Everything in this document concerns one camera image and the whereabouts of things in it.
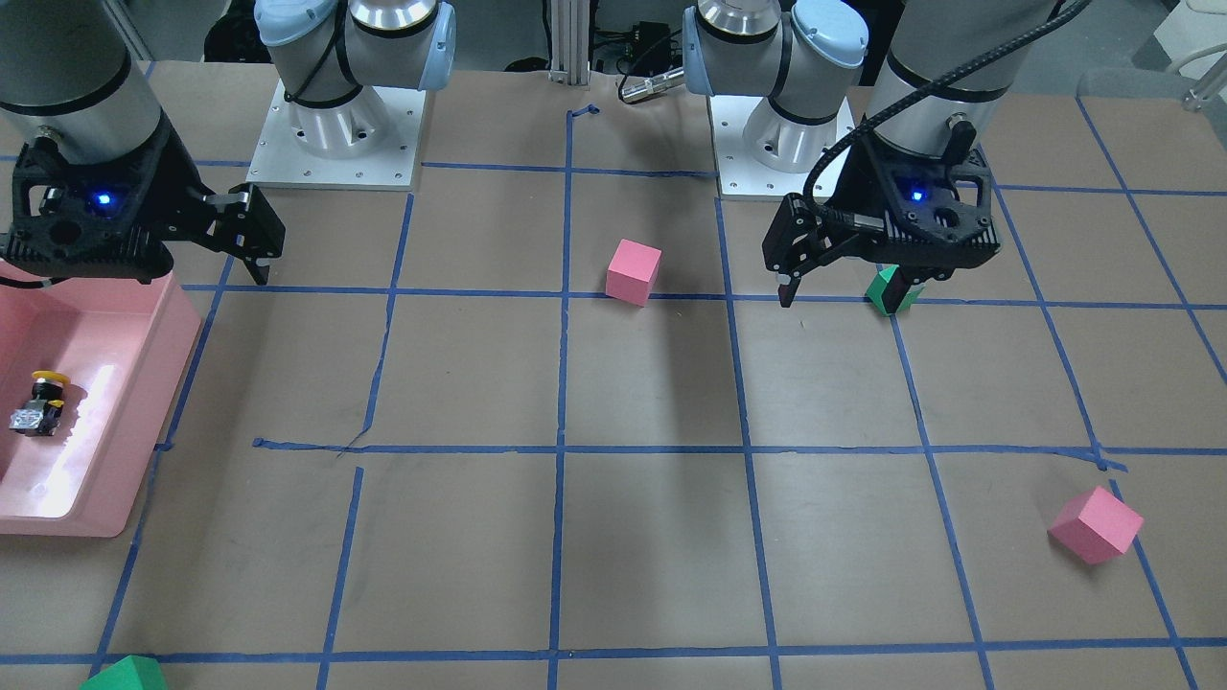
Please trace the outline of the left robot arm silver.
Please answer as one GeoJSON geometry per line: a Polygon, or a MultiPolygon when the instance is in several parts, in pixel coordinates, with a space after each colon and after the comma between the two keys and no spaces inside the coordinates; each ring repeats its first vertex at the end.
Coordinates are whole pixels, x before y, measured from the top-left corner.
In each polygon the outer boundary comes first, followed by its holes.
{"type": "Polygon", "coordinates": [[[843,1],[698,1],[683,18],[687,90],[756,97],[745,140],[801,176],[761,249],[791,306],[806,274],[842,258],[886,266],[867,297],[886,316],[928,281],[1000,250],[978,142],[1029,45],[1083,1],[907,1],[863,122],[840,130],[870,31],[843,1]]]}

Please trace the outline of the green cube by left arm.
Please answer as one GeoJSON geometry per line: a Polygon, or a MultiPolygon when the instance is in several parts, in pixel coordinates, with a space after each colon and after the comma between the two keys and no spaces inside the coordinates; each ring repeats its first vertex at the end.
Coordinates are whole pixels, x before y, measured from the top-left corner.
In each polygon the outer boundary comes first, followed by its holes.
{"type": "Polygon", "coordinates": [[[883,266],[867,285],[865,297],[883,316],[894,316],[915,302],[926,280],[928,274],[920,266],[883,266]]]}

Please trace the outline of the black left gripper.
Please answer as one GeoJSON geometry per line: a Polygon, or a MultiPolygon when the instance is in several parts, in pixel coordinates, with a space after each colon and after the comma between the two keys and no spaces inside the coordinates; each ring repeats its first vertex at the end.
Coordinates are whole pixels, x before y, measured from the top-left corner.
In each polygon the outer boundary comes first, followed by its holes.
{"type": "Polygon", "coordinates": [[[852,145],[829,205],[785,194],[764,236],[764,266],[778,302],[793,304],[802,276],[842,257],[974,269],[1001,249],[993,223],[991,169],[969,134],[955,134],[937,157],[908,153],[869,134],[852,145]],[[852,215],[852,223],[845,223],[852,215]]]}

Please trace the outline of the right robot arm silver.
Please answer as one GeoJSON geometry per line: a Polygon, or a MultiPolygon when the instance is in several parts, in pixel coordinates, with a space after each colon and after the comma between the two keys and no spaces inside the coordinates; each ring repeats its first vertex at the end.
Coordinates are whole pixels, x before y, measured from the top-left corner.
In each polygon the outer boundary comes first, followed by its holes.
{"type": "MultiPolygon", "coordinates": [[[[456,18],[444,1],[254,1],[252,25],[282,83],[292,133],[318,157],[390,134],[377,88],[438,91],[456,18]]],[[[212,192],[101,1],[2,4],[2,115],[13,162],[5,289],[171,274],[168,242],[240,259],[267,284],[285,223],[252,182],[212,192]]]]}

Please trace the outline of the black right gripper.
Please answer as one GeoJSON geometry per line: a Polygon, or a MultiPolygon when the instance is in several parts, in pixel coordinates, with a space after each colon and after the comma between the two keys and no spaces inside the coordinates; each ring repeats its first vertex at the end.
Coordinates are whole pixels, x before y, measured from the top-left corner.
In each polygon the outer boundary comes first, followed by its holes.
{"type": "Polygon", "coordinates": [[[222,249],[266,287],[285,227],[256,187],[207,194],[171,118],[131,152],[102,163],[71,163],[60,142],[43,126],[18,152],[4,262],[39,277],[148,284],[174,266],[167,242],[207,244],[210,207],[222,249]]]}

